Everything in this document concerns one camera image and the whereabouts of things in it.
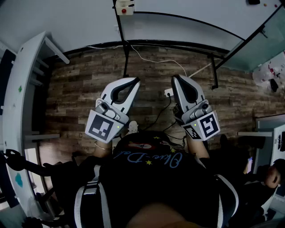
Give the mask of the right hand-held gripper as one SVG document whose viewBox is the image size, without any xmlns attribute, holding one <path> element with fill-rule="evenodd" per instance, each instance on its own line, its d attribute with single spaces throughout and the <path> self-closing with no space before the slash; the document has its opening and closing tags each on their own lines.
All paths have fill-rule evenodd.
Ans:
<svg viewBox="0 0 285 228">
<path fill-rule="evenodd" d="M 198 83 L 189 77 L 174 75 L 171 85 L 178 104 L 173 113 L 187 135 L 193 140 L 206 141 L 220 132 L 216 111 L 212 110 L 208 100 L 203 100 L 204 94 Z"/>
</svg>

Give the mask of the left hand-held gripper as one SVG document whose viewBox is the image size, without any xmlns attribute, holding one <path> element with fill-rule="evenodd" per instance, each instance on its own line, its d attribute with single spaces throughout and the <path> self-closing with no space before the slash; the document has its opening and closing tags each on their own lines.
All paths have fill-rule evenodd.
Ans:
<svg viewBox="0 0 285 228">
<path fill-rule="evenodd" d="M 94 139 L 109 143 L 129 121 L 127 113 L 140 87 L 138 77 L 125 77 L 108 84 L 101 98 L 96 100 L 95 110 L 91 110 L 85 133 Z M 120 91 L 129 88 L 119 101 Z"/>
</svg>

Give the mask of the person's left forearm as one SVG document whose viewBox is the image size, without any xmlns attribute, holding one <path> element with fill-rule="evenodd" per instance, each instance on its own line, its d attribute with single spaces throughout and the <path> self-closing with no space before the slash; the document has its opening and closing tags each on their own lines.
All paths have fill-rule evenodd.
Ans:
<svg viewBox="0 0 285 228">
<path fill-rule="evenodd" d="M 96 141 L 94 144 L 95 144 L 94 156 L 103 158 L 103 157 L 107 157 L 112 154 L 112 150 L 113 150 L 112 141 L 110 141 L 109 143 Z"/>
</svg>

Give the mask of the person's right forearm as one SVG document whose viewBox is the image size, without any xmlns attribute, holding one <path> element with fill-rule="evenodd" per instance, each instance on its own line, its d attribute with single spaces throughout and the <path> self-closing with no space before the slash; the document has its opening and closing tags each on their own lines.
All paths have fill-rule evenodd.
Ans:
<svg viewBox="0 0 285 228">
<path fill-rule="evenodd" d="M 187 139 L 188 152 L 195 155 L 197 158 L 210 158 L 209 153 L 202 141 L 193 140 L 189 135 Z"/>
</svg>

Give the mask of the thin white strip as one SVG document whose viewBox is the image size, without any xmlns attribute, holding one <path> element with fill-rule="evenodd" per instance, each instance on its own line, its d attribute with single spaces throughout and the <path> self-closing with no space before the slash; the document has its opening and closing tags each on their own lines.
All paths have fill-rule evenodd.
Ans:
<svg viewBox="0 0 285 228">
<path fill-rule="evenodd" d="M 196 72 L 192 73 L 192 74 L 191 74 L 190 76 L 188 76 L 188 77 L 192 77 L 192 76 L 198 74 L 199 72 L 203 71 L 204 69 L 206 69 L 206 68 L 209 67 L 210 65 L 211 65 L 211 63 L 207 64 L 206 66 L 204 66 L 203 68 L 201 68 L 201 69 L 197 70 Z"/>
</svg>

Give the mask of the white shoe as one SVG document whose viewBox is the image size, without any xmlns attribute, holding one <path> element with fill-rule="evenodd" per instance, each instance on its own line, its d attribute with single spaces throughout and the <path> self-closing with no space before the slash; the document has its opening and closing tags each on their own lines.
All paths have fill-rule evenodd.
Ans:
<svg viewBox="0 0 285 228">
<path fill-rule="evenodd" d="M 128 133 L 127 134 L 133 134 L 133 133 L 138 133 L 138 124 L 137 124 L 136 121 L 131 121 L 129 123 Z"/>
</svg>

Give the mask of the clear plastic bag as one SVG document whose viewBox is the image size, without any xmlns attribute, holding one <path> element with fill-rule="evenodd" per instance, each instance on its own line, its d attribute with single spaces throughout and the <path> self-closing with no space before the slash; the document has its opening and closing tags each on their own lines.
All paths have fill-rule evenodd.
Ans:
<svg viewBox="0 0 285 228">
<path fill-rule="evenodd" d="M 274 79 L 278 88 L 285 90 L 285 55 L 281 53 L 271 60 L 259 65 L 252 73 L 257 86 L 270 88 L 270 80 Z"/>
</svg>

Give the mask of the grey office desk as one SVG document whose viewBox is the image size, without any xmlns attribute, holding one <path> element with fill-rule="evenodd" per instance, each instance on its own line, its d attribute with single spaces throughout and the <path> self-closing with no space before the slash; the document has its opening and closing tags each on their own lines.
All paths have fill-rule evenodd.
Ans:
<svg viewBox="0 0 285 228">
<path fill-rule="evenodd" d="M 259 143 L 256 149 L 252 172 L 259 166 L 272 165 L 277 159 L 285 159 L 285 114 L 256 118 L 256 128 L 238 132 L 238 136 L 251 137 Z"/>
</svg>

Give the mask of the black printed t-shirt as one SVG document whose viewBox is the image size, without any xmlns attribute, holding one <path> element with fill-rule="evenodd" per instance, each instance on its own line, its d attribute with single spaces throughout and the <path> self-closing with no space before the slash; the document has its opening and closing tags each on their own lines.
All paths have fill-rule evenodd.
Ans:
<svg viewBox="0 0 285 228">
<path fill-rule="evenodd" d="M 210 158 L 197 158 L 162 132 L 126 135 L 111 155 L 90 156 L 80 168 L 86 181 L 75 198 L 76 228 L 126 228 L 153 203 L 202 228 L 223 228 L 239 205 L 234 182 Z"/>
</svg>

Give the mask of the white shelf unit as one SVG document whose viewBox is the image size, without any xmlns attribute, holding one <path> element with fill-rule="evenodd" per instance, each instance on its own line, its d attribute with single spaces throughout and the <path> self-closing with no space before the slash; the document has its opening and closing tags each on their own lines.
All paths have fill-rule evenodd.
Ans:
<svg viewBox="0 0 285 228">
<path fill-rule="evenodd" d="M 38 54 L 44 43 L 46 43 L 61 60 L 66 64 L 69 63 L 66 56 L 47 37 L 46 32 L 42 32 L 33 37 L 19 49 L 11 69 L 4 99 L 3 140 L 4 149 L 16 150 L 21 155 L 25 155 L 25 136 L 22 130 L 24 100 L 32 72 L 35 68 L 35 63 L 43 64 L 43 61 L 38 58 Z M 19 93 L 18 88 L 20 86 L 22 86 L 22 91 Z M 21 175 L 23 187 L 19 187 L 15 182 L 17 173 Z M 25 215 L 30 215 L 32 212 L 31 206 L 36 203 L 36 200 L 30 183 L 29 173 L 26 170 L 15 171 L 8 167 L 8 174 L 16 194 L 16 199 L 19 201 Z"/>
</svg>

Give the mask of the dark blue divider panel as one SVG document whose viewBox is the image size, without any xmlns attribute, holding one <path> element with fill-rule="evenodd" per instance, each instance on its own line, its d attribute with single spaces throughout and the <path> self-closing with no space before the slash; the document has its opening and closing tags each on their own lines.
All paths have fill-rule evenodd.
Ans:
<svg viewBox="0 0 285 228">
<path fill-rule="evenodd" d="M 2 60 L 0 62 L 0 115 L 3 110 L 1 106 L 4 105 L 5 93 L 8 85 L 9 76 L 13 67 L 12 61 L 15 61 L 16 55 L 10 50 L 5 50 Z"/>
</svg>

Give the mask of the black office chair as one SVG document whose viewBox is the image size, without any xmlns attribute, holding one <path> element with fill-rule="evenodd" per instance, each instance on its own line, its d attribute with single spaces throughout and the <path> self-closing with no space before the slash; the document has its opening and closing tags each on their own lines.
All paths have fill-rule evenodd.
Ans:
<svg viewBox="0 0 285 228">
<path fill-rule="evenodd" d="M 28 170 L 42 177 L 51 177 L 53 187 L 44 195 L 36 193 L 36 201 L 44 212 L 48 212 L 46 202 L 55 193 L 60 207 L 64 211 L 58 220 L 53 222 L 43 221 L 42 224 L 58 227 L 68 225 L 76 228 L 74 220 L 74 203 L 77 190 L 80 187 L 79 168 L 75 160 L 66 163 L 43 166 L 27 161 L 18 151 L 7 149 L 3 153 L 4 162 L 15 171 Z"/>
</svg>

